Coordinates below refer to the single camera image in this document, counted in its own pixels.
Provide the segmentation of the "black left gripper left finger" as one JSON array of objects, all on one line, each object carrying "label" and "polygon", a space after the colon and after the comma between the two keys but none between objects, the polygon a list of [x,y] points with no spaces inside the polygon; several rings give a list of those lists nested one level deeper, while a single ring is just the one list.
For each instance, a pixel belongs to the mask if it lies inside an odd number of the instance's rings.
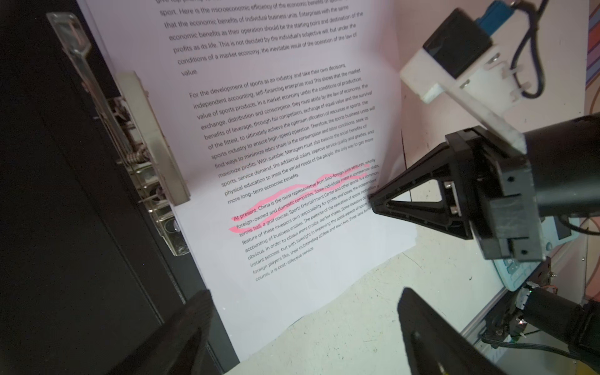
[{"label": "black left gripper left finger", "polygon": [[110,374],[201,374],[211,331],[211,292],[196,293]]}]

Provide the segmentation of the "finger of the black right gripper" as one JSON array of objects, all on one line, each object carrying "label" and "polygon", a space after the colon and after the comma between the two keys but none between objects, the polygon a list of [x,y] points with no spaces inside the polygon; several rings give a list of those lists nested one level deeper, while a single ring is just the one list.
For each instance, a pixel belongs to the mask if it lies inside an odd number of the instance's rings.
[{"label": "finger of the black right gripper", "polygon": [[[472,239],[467,203],[471,176],[471,148],[463,141],[446,141],[370,195],[369,203],[377,215]],[[437,185],[439,200],[416,201],[413,194],[430,182]]]}]

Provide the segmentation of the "black file folder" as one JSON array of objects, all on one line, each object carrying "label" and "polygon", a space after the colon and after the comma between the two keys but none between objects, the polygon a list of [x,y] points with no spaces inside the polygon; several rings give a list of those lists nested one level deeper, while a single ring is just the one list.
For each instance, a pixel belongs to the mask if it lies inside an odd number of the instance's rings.
[{"label": "black file folder", "polygon": [[204,289],[142,205],[48,14],[1,4],[1,372],[104,374]]}]

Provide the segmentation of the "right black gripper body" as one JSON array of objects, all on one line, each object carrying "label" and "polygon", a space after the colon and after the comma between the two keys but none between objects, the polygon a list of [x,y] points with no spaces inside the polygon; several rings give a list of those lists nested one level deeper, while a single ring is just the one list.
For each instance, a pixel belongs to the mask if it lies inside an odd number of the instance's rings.
[{"label": "right black gripper body", "polygon": [[541,238],[541,222],[528,157],[482,127],[446,136],[454,140],[466,142],[473,153],[467,203],[484,258],[513,258],[517,247],[532,250]]}]

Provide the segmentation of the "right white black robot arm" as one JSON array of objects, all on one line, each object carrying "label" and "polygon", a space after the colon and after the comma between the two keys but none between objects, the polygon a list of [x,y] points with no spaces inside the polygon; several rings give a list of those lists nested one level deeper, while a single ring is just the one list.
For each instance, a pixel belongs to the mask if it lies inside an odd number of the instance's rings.
[{"label": "right white black robot arm", "polygon": [[519,153],[482,127],[445,142],[370,196],[373,211],[457,238],[485,259],[545,260],[542,219],[599,214],[599,116],[528,131]]}]

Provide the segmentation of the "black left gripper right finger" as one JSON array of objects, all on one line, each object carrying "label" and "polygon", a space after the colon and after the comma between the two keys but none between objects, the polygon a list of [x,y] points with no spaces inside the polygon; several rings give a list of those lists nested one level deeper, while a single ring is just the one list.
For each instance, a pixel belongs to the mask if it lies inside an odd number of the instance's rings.
[{"label": "black left gripper right finger", "polygon": [[412,374],[502,374],[414,290],[406,287],[397,306]]}]

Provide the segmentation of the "metal folder clip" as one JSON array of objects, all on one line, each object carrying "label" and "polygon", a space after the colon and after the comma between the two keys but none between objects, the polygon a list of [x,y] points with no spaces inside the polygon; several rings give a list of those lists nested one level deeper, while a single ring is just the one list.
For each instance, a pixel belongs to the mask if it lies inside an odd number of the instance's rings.
[{"label": "metal folder clip", "polygon": [[46,17],[92,98],[117,150],[118,164],[128,173],[160,237],[174,256],[189,254],[173,209],[188,202],[191,194],[138,75],[118,73],[120,94],[106,97],[88,62],[92,42],[79,19],[71,12],[49,12]]}]

